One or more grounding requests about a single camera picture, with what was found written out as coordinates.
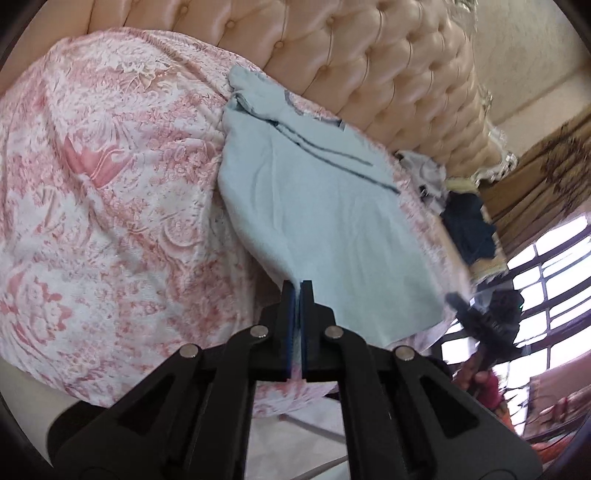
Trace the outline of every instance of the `patterned curtain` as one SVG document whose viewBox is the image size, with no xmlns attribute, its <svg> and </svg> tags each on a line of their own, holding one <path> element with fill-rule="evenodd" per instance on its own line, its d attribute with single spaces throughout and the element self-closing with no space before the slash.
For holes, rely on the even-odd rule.
<svg viewBox="0 0 591 480">
<path fill-rule="evenodd" d="M 530 148 L 508 177 L 480 194 L 508 258 L 591 196 L 591 108 Z"/>
</svg>

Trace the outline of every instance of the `window frame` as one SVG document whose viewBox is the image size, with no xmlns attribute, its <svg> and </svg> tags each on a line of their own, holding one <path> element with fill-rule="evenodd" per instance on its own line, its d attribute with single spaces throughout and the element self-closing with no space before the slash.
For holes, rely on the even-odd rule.
<svg viewBox="0 0 591 480">
<path fill-rule="evenodd" d="M 518 352 L 514 356 L 512 356 L 512 358 L 507 359 L 507 361 L 511 362 L 511 361 L 521 358 L 523 356 L 531 355 L 532 353 L 536 353 L 536 352 L 546 349 L 547 350 L 546 370 L 548 370 L 550 368 L 550 362 L 551 362 L 551 348 L 554 345 L 556 345 L 557 343 L 560 343 L 560 342 L 572 337 L 573 335 L 575 335 L 579 332 L 582 332 L 583 330 L 585 330 L 589 326 L 591 326 L 591 310 L 588 310 L 588 311 L 582 313 L 581 315 L 577 316 L 576 318 L 569 320 L 565 324 L 560 325 L 559 327 L 556 327 L 554 329 L 550 328 L 551 321 L 552 321 L 552 318 L 550 317 L 550 309 L 561 304 L 562 302 L 572 298 L 573 296 L 581 293 L 583 290 L 591 287 L 591 276 L 588 277 L 587 279 L 581 281 L 579 284 L 575 285 L 574 287 L 570 288 L 569 290 L 565 291 L 564 293 L 561 293 L 560 295 L 555 296 L 552 299 L 548 299 L 548 291 L 547 291 L 547 287 L 546 287 L 546 282 L 549 279 L 568 270 L 569 268 L 573 267 L 574 265 L 576 265 L 580 261 L 585 260 L 587 257 L 589 257 L 591 255 L 591 252 L 588 252 L 587 254 L 582 256 L 581 258 L 577 259 L 575 262 L 573 262 L 573 263 L 569 264 L 568 266 L 562 268 L 561 270 L 553 273 L 552 275 L 549 275 L 546 278 L 544 277 L 543 270 L 542 270 L 542 265 L 544 263 L 546 263 L 548 260 L 551 260 L 552 258 L 562 254 L 563 252 L 567 251 L 569 248 L 575 246 L 579 242 L 585 240 L 589 236 L 591 236 L 591 225 L 587 225 L 587 227 L 585 227 L 584 230 L 582 230 L 581 232 L 577 233 L 575 236 L 564 241 L 562 244 L 558 245 L 557 247 L 553 248 L 552 250 L 550 250 L 542 255 L 538 255 L 538 251 L 537 251 L 537 248 L 534 243 L 533 247 L 534 247 L 535 257 L 532 260 L 529 260 L 529 261 L 525 262 L 524 264 L 519 265 L 519 266 L 509 270 L 505 275 L 503 275 L 499 278 L 496 278 L 489 283 L 479 285 L 478 291 L 489 290 L 490 288 L 494 288 L 494 287 L 499 286 L 503 283 L 512 282 L 513 279 L 517 275 L 520 275 L 528 270 L 532 270 L 533 268 L 539 269 L 540 278 L 537 279 L 532 284 L 526 285 L 523 288 L 520 288 L 519 291 L 521 291 L 524 288 L 527 288 L 531 285 L 541 283 L 542 290 L 544 293 L 544 301 L 541 304 L 536 305 L 535 307 L 524 310 L 521 315 L 521 321 L 523 321 L 527 318 L 530 318 L 533 315 L 537 315 L 539 313 L 545 312 L 545 316 L 546 316 L 545 332 L 542 332 L 539 335 L 536 335 L 536 336 L 541 336 L 541 335 L 545 334 L 545 338 L 542 338 L 541 340 L 531 343 L 529 345 L 522 346 L 521 348 L 519 348 Z M 575 309 L 576 307 L 580 306 L 582 303 L 584 303 L 588 300 L 589 299 L 583 299 L 581 302 L 579 302 L 576 305 L 574 305 L 573 307 L 570 307 L 567 310 L 561 312 L 557 316 L 563 315 L 563 314 Z M 444 335 L 443 337 L 441 337 L 431 347 L 431 353 L 438 358 L 443 358 L 443 353 L 442 353 L 442 349 L 441 349 L 442 344 L 449 342 L 451 340 L 458 340 L 461 338 L 468 338 L 468 334 L 464 331 L 464 329 L 462 329 L 458 332 L 448 333 L 448 334 Z M 460 366 L 460 364 L 451 365 L 452 368 L 453 367 L 459 368 L 459 366 Z"/>
</svg>

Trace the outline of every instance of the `person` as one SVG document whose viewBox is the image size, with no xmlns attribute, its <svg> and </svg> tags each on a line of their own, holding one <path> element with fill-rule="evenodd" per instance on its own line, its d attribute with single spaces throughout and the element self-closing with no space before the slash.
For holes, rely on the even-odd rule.
<svg viewBox="0 0 591 480">
<path fill-rule="evenodd" d="M 498 419 L 503 422 L 512 432 L 515 432 L 515 427 L 511 421 L 511 413 L 505 400 L 505 396 L 499 389 L 499 378 L 493 372 L 488 370 L 481 372 L 478 370 L 482 362 L 483 353 L 477 351 L 466 362 L 462 364 L 452 382 L 462 390 L 467 390 L 472 381 L 476 382 L 480 389 L 476 395 L 476 399 L 484 407 L 493 412 Z M 549 442 L 532 443 L 531 447 L 538 452 L 542 463 L 546 464 L 552 462 L 565 450 L 571 440 L 574 438 L 575 432 L 565 435 L 560 440 L 551 440 Z"/>
</svg>

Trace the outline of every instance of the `dark blue cloth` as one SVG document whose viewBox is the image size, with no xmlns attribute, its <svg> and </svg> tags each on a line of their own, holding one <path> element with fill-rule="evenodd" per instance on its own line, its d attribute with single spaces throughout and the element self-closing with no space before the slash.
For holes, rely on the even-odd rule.
<svg viewBox="0 0 591 480">
<path fill-rule="evenodd" d="M 464 262 L 472 265 L 480 258 L 495 258 L 496 245 L 492 235 L 496 227 L 482 217 L 482 200 L 474 193 L 450 192 L 441 214 Z"/>
</svg>

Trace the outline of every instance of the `metal screw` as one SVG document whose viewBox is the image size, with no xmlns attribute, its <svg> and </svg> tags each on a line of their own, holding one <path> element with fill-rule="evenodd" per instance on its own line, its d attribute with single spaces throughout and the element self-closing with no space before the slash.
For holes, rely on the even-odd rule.
<svg viewBox="0 0 591 480">
<path fill-rule="evenodd" d="M 185 343 L 180 353 L 183 358 L 195 358 L 199 353 L 199 347 L 194 343 Z"/>
<path fill-rule="evenodd" d="M 400 359 L 400 360 L 404 360 L 405 362 L 408 362 L 410 360 L 412 360 L 415 356 L 415 351 L 414 349 L 410 348 L 407 345 L 403 345 L 403 346 L 399 346 L 394 353 L 396 354 L 396 356 Z"/>
<path fill-rule="evenodd" d="M 331 340 L 338 340 L 343 336 L 343 333 L 343 329 L 341 327 L 337 327 L 336 325 L 331 325 L 324 331 L 324 334 Z"/>
<path fill-rule="evenodd" d="M 254 338 L 264 338 L 269 334 L 269 329 L 264 325 L 255 325 L 251 328 L 251 335 Z"/>
</svg>

